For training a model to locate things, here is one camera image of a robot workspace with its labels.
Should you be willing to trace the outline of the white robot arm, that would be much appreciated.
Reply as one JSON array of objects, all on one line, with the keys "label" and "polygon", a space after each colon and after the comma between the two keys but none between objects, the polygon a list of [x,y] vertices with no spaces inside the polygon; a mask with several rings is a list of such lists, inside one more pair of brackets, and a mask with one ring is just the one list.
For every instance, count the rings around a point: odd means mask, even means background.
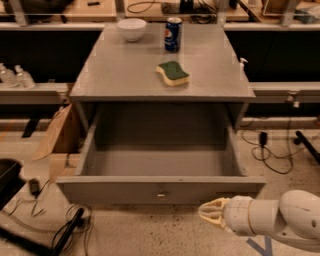
[{"label": "white robot arm", "polygon": [[320,251],[320,198],[310,192],[290,190],[278,200],[222,197],[202,204],[198,214],[237,236],[264,235],[293,248]]}]

